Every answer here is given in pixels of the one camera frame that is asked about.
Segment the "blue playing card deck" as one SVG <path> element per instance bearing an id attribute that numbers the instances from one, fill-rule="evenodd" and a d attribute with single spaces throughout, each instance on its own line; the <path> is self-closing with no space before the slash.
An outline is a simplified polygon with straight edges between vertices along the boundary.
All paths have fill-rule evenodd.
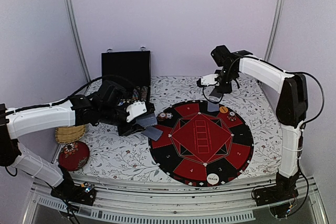
<path id="1" fill-rule="evenodd" d="M 157 125 L 157 119 L 154 113 L 139 116 L 136 118 L 136 124 L 140 125 L 141 127 L 148 127 Z"/>

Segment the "red black small chip stack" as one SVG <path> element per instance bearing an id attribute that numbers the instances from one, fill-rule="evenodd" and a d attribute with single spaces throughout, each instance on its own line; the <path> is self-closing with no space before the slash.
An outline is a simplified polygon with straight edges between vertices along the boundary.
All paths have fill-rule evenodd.
<path id="1" fill-rule="evenodd" d="M 237 120 L 237 115 L 236 115 L 235 112 L 230 111 L 229 114 L 228 114 L 228 116 L 227 116 L 227 118 L 228 118 L 230 121 L 233 122 L 233 121 L 236 121 L 236 120 Z"/>

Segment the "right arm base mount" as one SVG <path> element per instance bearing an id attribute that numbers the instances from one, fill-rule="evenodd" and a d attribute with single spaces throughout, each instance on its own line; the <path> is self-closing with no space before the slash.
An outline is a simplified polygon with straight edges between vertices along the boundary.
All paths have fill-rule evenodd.
<path id="1" fill-rule="evenodd" d="M 297 203 L 298 191 L 296 188 L 296 177 L 276 177 L 274 186 L 258 186 L 251 192 L 252 199 L 257 206 L 269 205 L 286 201 L 269 208 L 270 213 L 277 219 L 287 218 Z"/>

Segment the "red floral round cushion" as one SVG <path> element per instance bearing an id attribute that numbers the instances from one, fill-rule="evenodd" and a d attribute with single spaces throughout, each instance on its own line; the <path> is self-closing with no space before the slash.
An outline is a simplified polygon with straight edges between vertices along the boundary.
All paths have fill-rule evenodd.
<path id="1" fill-rule="evenodd" d="M 66 144 L 58 155 L 58 163 L 67 171 L 74 172 L 83 168 L 90 157 L 87 144 L 81 141 Z"/>

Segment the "round red black poker mat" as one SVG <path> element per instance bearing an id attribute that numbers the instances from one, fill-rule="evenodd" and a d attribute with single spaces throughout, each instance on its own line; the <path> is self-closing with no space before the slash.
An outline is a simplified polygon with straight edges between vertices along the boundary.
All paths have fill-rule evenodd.
<path id="1" fill-rule="evenodd" d="M 173 117 L 157 121 L 155 127 L 163 134 L 157 141 L 149 139 L 158 167 L 172 179 L 194 187 L 220 186 L 241 175 L 253 157 L 254 140 L 243 118 L 228 109 L 227 113 L 208 112 L 207 101 L 196 100 L 162 111 Z M 236 121 L 227 118 L 230 111 L 236 113 Z M 207 182 L 211 173 L 219 176 L 216 185 Z"/>

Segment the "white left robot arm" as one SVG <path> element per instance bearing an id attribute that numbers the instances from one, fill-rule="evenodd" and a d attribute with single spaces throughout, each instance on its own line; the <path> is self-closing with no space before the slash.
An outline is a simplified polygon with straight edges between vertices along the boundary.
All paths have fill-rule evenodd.
<path id="1" fill-rule="evenodd" d="M 51 164 L 19 143 L 19 137 L 56 127 L 100 123 L 118 128 L 128 136 L 144 130 L 137 121 L 154 113 L 154 105 L 131 100 L 132 94 L 119 84 L 106 80 L 98 91 L 85 96 L 75 92 L 53 103 L 7 109 L 1 104 L 1 166 L 20 169 L 43 180 L 67 200 L 78 195 L 71 176 L 60 165 Z"/>

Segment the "aluminium frame post left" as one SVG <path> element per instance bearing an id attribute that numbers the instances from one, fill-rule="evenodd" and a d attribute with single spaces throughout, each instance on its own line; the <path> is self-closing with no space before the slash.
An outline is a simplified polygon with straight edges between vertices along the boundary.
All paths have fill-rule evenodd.
<path id="1" fill-rule="evenodd" d="M 80 63 L 83 75 L 85 77 L 85 80 L 88 82 L 88 81 L 91 81 L 91 76 L 89 73 L 89 68 L 87 66 L 87 62 L 85 59 L 85 55 L 83 52 L 83 48 L 82 48 L 82 44 L 81 44 L 81 40 L 79 36 L 73 3 L 72 3 L 72 0 L 64 0 L 64 2 L 65 2 L 69 24 L 70 24 L 70 30 L 71 30 L 72 37 L 75 43 L 75 49 L 76 49 L 76 52 L 79 58 L 79 63 Z"/>

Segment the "white black chip stack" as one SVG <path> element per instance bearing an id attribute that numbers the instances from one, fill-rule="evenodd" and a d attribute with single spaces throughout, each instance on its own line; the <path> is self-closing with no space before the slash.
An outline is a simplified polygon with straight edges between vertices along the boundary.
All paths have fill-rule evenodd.
<path id="1" fill-rule="evenodd" d="M 171 119 L 171 118 L 173 117 L 173 114 L 172 114 L 172 113 L 167 113 L 167 114 L 166 114 L 166 117 L 167 117 L 168 119 Z"/>

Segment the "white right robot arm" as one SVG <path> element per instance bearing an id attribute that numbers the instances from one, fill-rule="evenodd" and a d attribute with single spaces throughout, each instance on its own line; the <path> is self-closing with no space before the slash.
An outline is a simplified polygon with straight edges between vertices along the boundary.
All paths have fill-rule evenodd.
<path id="1" fill-rule="evenodd" d="M 259 82 L 272 88 L 279 94 L 276 106 L 276 117 L 282 130 L 281 164 L 276 180 L 281 180 L 271 190 L 271 196 L 276 201 L 284 200 L 291 194 L 292 186 L 286 181 L 295 179 L 300 174 L 299 159 L 302 153 L 303 132 L 309 120 L 308 88 L 306 77 L 314 81 L 312 74 L 283 70 L 246 50 L 230 52 L 225 45 L 216 46 L 211 56 L 220 68 L 214 74 L 202 76 L 197 86 L 206 88 L 213 86 L 221 95 L 232 92 L 232 82 L 237 81 L 240 73 L 249 75 Z"/>

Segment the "black poker chip case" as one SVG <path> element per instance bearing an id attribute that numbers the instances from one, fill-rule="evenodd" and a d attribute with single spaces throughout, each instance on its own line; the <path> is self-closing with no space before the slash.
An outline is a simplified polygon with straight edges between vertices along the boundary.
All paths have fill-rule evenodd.
<path id="1" fill-rule="evenodd" d="M 103 52 L 101 72 L 131 92 L 134 88 L 149 87 L 151 91 L 151 52 L 149 50 Z"/>

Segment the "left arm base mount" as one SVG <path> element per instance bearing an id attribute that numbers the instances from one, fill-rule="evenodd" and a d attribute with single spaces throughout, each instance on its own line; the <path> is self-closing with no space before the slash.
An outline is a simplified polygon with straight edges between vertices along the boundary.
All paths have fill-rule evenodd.
<path id="1" fill-rule="evenodd" d="M 64 201 L 93 206 L 96 193 L 92 183 L 84 182 L 80 185 L 75 185 L 73 181 L 64 180 L 60 185 L 52 187 L 50 194 Z"/>

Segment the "far right chip row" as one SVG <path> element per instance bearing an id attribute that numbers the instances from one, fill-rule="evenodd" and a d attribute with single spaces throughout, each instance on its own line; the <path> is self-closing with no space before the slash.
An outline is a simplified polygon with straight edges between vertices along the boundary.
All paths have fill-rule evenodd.
<path id="1" fill-rule="evenodd" d="M 149 87 L 148 86 L 142 86 L 140 89 L 140 101 L 147 102 L 148 101 L 148 95 L 149 95 Z"/>

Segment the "floral white tablecloth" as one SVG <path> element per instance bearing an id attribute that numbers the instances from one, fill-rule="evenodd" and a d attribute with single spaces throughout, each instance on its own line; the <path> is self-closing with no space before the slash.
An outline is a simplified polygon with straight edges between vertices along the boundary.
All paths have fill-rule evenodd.
<path id="1" fill-rule="evenodd" d="M 197 77 L 152 77 L 150 100 L 156 112 L 179 102 L 202 100 L 197 80 Z M 281 161 L 282 132 L 260 84 L 241 75 L 238 82 L 233 83 L 232 93 L 225 95 L 221 104 L 244 119 L 254 139 L 253 157 L 239 179 L 274 174 Z M 121 137 L 114 126 L 87 125 L 81 141 L 88 145 L 90 156 L 87 164 L 72 172 L 72 176 L 177 183 L 154 162 L 148 138 L 140 133 Z"/>

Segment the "orange round blind button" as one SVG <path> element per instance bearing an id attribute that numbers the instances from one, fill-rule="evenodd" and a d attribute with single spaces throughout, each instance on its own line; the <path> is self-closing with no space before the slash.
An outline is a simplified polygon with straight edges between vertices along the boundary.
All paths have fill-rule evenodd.
<path id="1" fill-rule="evenodd" d="M 219 111 L 220 111 L 220 113 L 227 113 L 229 111 L 229 109 L 226 106 L 220 106 Z"/>

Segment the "white blue dealer button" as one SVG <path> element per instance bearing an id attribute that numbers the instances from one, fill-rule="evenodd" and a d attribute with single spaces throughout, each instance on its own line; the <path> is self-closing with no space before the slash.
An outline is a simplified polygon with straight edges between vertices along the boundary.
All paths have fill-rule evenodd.
<path id="1" fill-rule="evenodd" d="M 219 182 L 219 176 L 215 173 L 211 173 L 207 175 L 207 182 L 210 185 L 216 185 Z"/>

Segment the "red orange chip stack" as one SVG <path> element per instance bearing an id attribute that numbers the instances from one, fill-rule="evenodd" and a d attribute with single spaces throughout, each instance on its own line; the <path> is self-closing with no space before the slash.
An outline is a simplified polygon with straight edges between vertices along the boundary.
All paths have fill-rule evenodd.
<path id="1" fill-rule="evenodd" d="M 157 116 L 158 121 L 164 121 L 165 119 L 167 119 L 166 113 L 162 112 L 162 113 L 158 114 L 158 116 Z"/>

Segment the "woven bamboo tray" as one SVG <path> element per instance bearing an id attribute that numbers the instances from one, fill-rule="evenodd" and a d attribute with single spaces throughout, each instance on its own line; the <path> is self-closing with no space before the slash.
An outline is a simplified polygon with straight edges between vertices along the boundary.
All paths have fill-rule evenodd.
<path id="1" fill-rule="evenodd" d="M 55 129 L 55 140 L 58 144 L 69 144 L 80 140 L 86 132 L 86 126 L 58 127 Z"/>

